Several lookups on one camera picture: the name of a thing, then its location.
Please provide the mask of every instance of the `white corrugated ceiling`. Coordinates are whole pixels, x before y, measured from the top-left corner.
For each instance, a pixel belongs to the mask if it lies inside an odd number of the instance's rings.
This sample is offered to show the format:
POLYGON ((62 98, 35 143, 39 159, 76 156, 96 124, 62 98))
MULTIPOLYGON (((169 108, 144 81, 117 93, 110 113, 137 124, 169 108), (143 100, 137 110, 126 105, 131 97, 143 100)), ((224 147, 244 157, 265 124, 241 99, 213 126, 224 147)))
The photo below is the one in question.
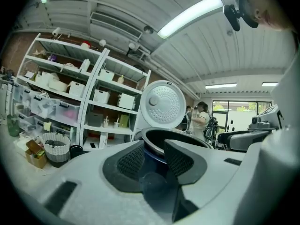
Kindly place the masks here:
POLYGON ((176 15, 201 0, 48 0, 38 6, 36 1, 18 19, 24 30, 61 27, 89 36, 92 12, 109 14, 139 30, 151 26, 154 33, 144 33, 138 42, 151 52, 149 58, 186 84, 181 88, 188 86, 195 93, 207 93, 205 85, 228 82, 238 83, 236 92, 267 91, 259 84, 279 81, 295 55, 290 32, 252 29, 242 20, 241 30, 235 32, 221 10, 192 22, 167 40, 157 35, 176 15))

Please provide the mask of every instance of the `bottle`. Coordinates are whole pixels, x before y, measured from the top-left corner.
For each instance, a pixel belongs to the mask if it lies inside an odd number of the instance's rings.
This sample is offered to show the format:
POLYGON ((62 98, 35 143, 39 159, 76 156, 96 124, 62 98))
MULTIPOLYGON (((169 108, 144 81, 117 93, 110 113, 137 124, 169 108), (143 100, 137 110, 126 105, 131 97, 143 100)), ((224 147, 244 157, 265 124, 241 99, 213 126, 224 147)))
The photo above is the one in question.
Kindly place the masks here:
POLYGON ((118 83, 121 83, 121 84, 124 83, 124 76, 123 75, 118 78, 118 83))

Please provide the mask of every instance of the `bag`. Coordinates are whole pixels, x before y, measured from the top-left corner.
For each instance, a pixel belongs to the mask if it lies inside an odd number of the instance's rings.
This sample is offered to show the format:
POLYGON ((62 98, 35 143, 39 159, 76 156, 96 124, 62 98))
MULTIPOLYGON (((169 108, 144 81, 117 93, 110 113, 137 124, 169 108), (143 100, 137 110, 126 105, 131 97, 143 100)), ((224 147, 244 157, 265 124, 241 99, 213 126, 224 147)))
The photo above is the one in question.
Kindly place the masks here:
POLYGON ((183 131, 188 129, 188 124, 189 124, 189 117, 188 114, 186 113, 181 122, 181 127, 183 131))
POLYGON ((208 122, 208 125, 206 129, 204 130, 204 137, 208 140, 212 140, 212 138, 216 138, 216 131, 218 129, 218 122, 215 117, 211 117, 210 114, 208 114, 210 117, 210 121, 208 122))

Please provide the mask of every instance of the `rice cooker lid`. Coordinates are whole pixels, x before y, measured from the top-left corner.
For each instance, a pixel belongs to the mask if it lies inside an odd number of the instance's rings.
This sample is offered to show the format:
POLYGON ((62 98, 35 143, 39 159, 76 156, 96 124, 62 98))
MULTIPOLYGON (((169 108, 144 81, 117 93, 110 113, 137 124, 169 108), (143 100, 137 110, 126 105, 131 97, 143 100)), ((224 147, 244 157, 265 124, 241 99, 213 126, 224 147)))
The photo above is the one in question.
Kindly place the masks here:
POLYGON ((186 100, 175 84, 159 80, 145 88, 140 108, 142 116, 150 126, 175 128, 185 115, 186 100))

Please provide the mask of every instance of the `white t-shirt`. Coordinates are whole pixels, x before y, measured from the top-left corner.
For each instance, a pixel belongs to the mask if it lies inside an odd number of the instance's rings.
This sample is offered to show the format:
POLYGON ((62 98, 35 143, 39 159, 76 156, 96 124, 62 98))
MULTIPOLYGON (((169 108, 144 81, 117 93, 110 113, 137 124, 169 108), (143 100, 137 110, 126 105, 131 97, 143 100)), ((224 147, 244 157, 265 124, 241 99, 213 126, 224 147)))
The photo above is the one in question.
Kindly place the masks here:
POLYGON ((194 134, 195 134, 195 137, 205 141, 206 139, 204 137, 203 131, 206 129, 206 127, 210 121, 210 116, 207 112, 201 112, 199 114, 198 118, 201 118, 201 117, 206 119, 206 123, 205 123, 205 125, 201 125, 197 122, 193 122, 194 134))

